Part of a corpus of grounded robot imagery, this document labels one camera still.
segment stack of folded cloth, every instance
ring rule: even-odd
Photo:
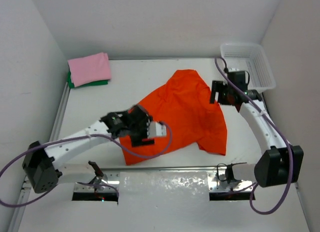
[[[67,82],[70,88],[106,85],[111,79],[109,58],[106,53],[68,60]]]

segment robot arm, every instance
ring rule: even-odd
[[[228,72],[227,78],[246,96],[253,100],[260,111],[231,85],[222,81],[213,81],[210,102],[215,103],[215,94],[219,94],[217,102],[222,105],[235,106],[241,116],[248,122],[262,151],[262,157],[257,164],[237,163],[227,165],[225,177],[228,183],[248,180],[257,182],[261,187],[282,185],[288,182],[289,155],[287,146],[279,133],[266,121],[267,113],[262,97],[256,90],[248,90],[246,72]],[[292,146],[293,177],[292,183],[299,177],[304,152],[300,146]]]
[[[63,138],[62,143],[27,154],[22,167],[36,193],[49,191],[61,183],[98,184],[104,174],[95,162],[87,165],[65,163],[84,151],[110,141],[106,138],[114,140],[128,135],[131,145],[135,147],[154,144],[153,138],[164,137],[167,131],[165,125],[153,121],[152,116],[137,105],[128,111],[109,113],[87,128]],[[39,142],[34,142],[29,148],[39,145]]]

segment orange-red fabric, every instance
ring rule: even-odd
[[[227,127],[218,103],[209,104],[210,88],[195,70],[178,70],[169,81],[150,93],[139,104],[155,121],[165,121],[173,140],[166,153],[197,142],[201,150],[226,154]],[[169,136],[155,138],[154,145],[132,147],[130,138],[120,143],[140,155],[153,156],[168,144]],[[127,165],[146,159],[123,151]]]

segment sleeve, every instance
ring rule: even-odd
[[[204,136],[197,141],[200,150],[226,155],[227,126],[220,106],[215,111],[207,111],[203,116]]]

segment white table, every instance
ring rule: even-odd
[[[106,86],[71,90],[59,137],[76,132],[111,111],[124,110],[165,84],[177,69],[195,69],[211,85],[222,79],[212,59],[114,60],[112,81]],[[222,106],[228,138],[226,156],[200,151],[196,144],[130,166],[188,167],[218,163],[255,163],[261,156],[258,142],[246,121],[233,107]],[[93,160],[102,168],[123,168],[120,148],[97,146],[72,159]],[[308,231],[294,186],[283,206],[270,216],[254,213],[248,201],[210,202],[206,173],[122,172],[119,205],[112,202],[71,201],[73,184],[59,185],[45,199],[26,207],[19,232],[37,231],[175,231],[175,232],[280,232]],[[273,207],[284,186],[258,189],[255,205]],[[36,195],[31,192],[29,199]]]

